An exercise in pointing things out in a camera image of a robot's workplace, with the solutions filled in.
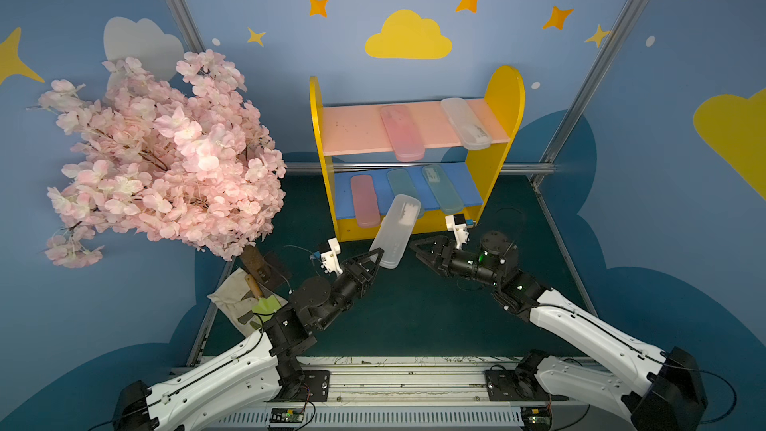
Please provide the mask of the frosted white pencil case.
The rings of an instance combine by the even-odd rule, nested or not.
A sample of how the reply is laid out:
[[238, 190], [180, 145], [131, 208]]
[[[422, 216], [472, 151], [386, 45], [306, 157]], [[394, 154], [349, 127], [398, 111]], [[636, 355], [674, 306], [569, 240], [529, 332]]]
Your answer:
[[398, 267], [419, 219], [421, 208], [420, 201], [413, 197], [397, 195], [394, 198], [370, 247], [371, 251], [381, 249], [381, 267]]

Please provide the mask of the pink pencil case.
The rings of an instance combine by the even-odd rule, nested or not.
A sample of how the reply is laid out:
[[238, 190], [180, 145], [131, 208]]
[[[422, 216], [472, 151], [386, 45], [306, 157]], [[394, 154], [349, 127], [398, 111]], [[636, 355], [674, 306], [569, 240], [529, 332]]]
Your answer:
[[383, 106], [379, 115], [395, 158], [399, 162], [417, 162], [425, 157], [424, 143], [407, 107]]
[[371, 175], [357, 175], [350, 179], [355, 219], [361, 229], [378, 227], [381, 221], [377, 193]]

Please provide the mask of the white pencil case with label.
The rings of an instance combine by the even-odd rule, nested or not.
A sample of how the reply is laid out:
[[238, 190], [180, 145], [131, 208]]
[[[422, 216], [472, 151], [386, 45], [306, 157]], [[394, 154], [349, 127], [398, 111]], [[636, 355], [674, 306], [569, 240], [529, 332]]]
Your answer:
[[484, 150], [492, 145], [491, 135], [465, 99], [443, 99], [440, 106], [466, 150]]

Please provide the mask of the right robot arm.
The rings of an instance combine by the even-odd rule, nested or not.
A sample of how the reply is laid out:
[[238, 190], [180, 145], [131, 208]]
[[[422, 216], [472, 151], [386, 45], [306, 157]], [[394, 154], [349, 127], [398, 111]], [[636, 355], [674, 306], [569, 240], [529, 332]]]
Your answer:
[[504, 311], [564, 339], [602, 365], [594, 370], [532, 351], [518, 366], [520, 379], [530, 387], [608, 411], [636, 430], [695, 430], [701, 425], [708, 399], [690, 353], [642, 342], [522, 271], [517, 247], [502, 233], [485, 233], [476, 253], [446, 235], [413, 243], [375, 239], [372, 246], [381, 249], [381, 265], [387, 269], [397, 267], [405, 249], [411, 249], [442, 277], [490, 285]]

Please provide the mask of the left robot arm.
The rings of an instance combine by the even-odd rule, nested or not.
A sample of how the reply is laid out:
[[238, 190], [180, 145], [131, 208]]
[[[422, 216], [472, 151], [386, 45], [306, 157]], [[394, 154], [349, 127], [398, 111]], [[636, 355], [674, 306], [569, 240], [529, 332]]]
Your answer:
[[382, 258], [382, 249], [373, 249], [345, 259], [334, 281], [307, 279], [259, 330], [211, 361], [165, 382], [128, 385], [112, 427], [201, 430], [245, 405], [297, 397], [304, 383], [298, 357], [367, 293]]

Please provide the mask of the teal pencil case right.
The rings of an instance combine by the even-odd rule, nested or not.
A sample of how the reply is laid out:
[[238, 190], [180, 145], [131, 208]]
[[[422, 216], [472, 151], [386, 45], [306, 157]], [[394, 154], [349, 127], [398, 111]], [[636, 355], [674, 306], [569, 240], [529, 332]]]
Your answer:
[[441, 166], [425, 166], [422, 175], [445, 215], [457, 215], [463, 211], [464, 202]]

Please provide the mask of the left green circuit board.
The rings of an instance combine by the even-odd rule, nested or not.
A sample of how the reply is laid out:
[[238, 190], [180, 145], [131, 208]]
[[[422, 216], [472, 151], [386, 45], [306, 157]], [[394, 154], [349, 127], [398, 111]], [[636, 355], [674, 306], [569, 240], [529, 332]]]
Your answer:
[[269, 426], [299, 427], [305, 423], [305, 409], [296, 407], [271, 408], [268, 414]]

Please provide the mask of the green circuit board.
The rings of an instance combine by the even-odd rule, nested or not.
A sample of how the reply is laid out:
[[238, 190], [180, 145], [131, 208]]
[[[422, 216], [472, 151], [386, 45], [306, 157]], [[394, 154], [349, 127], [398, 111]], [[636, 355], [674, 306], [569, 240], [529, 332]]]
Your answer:
[[552, 412], [547, 407], [523, 407], [521, 409], [522, 429], [525, 431], [550, 431]]
[[305, 423], [305, 409], [296, 407], [271, 408], [268, 414], [269, 426], [299, 427]]

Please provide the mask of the right green circuit board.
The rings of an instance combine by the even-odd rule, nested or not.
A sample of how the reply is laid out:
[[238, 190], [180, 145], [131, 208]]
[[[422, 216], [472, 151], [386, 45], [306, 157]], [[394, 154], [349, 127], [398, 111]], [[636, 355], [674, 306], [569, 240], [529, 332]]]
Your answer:
[[550, 431], [552, 412], [547, 407], [523, 407], [521, 409], [522, 429], [525, 431]]

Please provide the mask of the pink cherry blossom tree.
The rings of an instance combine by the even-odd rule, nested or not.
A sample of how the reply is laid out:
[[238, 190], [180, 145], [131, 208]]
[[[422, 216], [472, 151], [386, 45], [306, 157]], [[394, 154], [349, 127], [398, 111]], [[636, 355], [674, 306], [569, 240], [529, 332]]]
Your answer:
[[82, 99], [66, 80], [39, 99], [59, 128], [79, 136], [82, 155], [62, 170], [68, 187], [48, 191], [63, 225], [46, 257], [89, 267], [103, 253], [88, 241], [133, 231], [231, 261], [270, 235], [286, 165], [235, 63], [211, 50], [185, 53], [176, 70], [189, 93], [133, 57], [106, 68], [113, 82], [102, 100]]

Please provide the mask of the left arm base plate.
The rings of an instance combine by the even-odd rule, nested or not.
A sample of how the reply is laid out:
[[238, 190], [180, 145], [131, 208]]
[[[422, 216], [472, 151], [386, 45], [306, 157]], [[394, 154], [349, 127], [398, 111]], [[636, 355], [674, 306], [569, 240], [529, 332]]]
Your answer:
[[329, 370], [303, 370], [287, 378], [279, 379], [281, 390], [273, 402], [311, 401], [326, 402], [331, 373]]

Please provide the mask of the aluminium floor rail right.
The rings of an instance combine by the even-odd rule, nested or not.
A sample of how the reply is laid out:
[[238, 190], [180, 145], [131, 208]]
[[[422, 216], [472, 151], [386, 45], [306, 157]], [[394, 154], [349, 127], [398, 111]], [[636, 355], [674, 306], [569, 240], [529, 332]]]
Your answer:
[[573, 258], [559, 230], [559, 227], [554, 219], [554, 216], [543, 196], [543, 193], [540, 190], [540, 185], [542, 185], [543, 179], [544, 179], [544, 176], [542, 174], [534, 174], [531, 177], [531, 185], [536, 195], [537, 202], [542, 210], [543, 215], [545, 216], [548, 226], [550, 227], [552, 231], [552, 234], [557, 243], [558, 249], [560, 253], [562, 254], [562, 257], [566, 263], [567, 269], [569, 270], [570, 276], [572, 277], [574, 283], [576, 284], [576, 288], [578, 289], [580, 296], [584, 300], [584, 304], [586, 305], [586, 310], [593, 313], [595, 316], [598, 316], [598, 312], [596, 311], [596, 308], [594, 307], [592, 298], [590, 297], [590, 294], [588, 293], [588, 290], [586, 289], [586, 286], [584, 285], [584, 282], [582, 281], [582, 277], [578, 273], [576, 264], [573, 261]]

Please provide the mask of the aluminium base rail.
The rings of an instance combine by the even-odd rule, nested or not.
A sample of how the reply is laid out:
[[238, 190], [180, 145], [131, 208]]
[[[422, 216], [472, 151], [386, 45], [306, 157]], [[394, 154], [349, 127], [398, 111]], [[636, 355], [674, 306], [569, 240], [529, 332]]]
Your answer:
[[[603, 370], [582, 367], [553, 356], [534, 364], [518, 363], [516, 369], [533, 373], [550, 395], [562, 395], [624, 419], [630, 418], [626, 399], [632, 395], [645, 397], [660, 377], [662, 364], [658, 354], [620, 351], [601, 361]], [[330, 379], [330, 395], [353, 402], [421, 401], [433, 404], [445, 400], [450, 393], [466, 395], [469, 386], [453, 372], [436, 373], [430, 362], [403, 370], [399, 364], [363, 366], [343, 370]]]

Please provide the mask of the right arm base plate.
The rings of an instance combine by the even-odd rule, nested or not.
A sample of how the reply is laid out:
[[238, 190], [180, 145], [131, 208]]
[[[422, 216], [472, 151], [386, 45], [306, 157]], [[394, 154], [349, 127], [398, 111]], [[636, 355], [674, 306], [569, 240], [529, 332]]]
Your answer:
[[569, 400], [566, 396], [544, 391], [535, 375], [528, 371], [492, 367], [484, 371], [484, 377], [489, 399], [493, 402]]

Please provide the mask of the aluminium frame post right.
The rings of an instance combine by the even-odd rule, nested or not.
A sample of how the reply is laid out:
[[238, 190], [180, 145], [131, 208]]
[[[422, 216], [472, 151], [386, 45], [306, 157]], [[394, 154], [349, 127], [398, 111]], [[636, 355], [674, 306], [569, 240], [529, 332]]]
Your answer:
[[568, 141], [570, 135], [574, 131], [576, 124], [580, 121], [582, 115], [586, 111], [586, 107], [596, 95], [598, 87], [602, 84], [602, 80], [606, 78], [606, 74], [610, 71], [612, 63], [618, 57], [620, 49], [624, 46], [624, 42], [628, 39], [628, 35], [634, 29], [634, 25], [640, 19], [640, 15], [648, 6], [650, 0], [626, 0], [624, 7], [620, 10], [616, 22], [614, 22], [614, 28], [610, 37], [606, 40], [606, 45], [600, 47], [600, 52], [594, 59], [594, 64], [588, 70], [586, 79], [582, 82], [582, 87], [578, 90], [578, 94], [574, 97], [574, 101], [568, 108], [564, 118], [560, 121], [558, 128], [554, 132], [550, 143], [544, 150], [544, 153], [540, 160], [541, 166], [547, 168], [554, 167], [557, 157], [560, 155], [564, 145]]

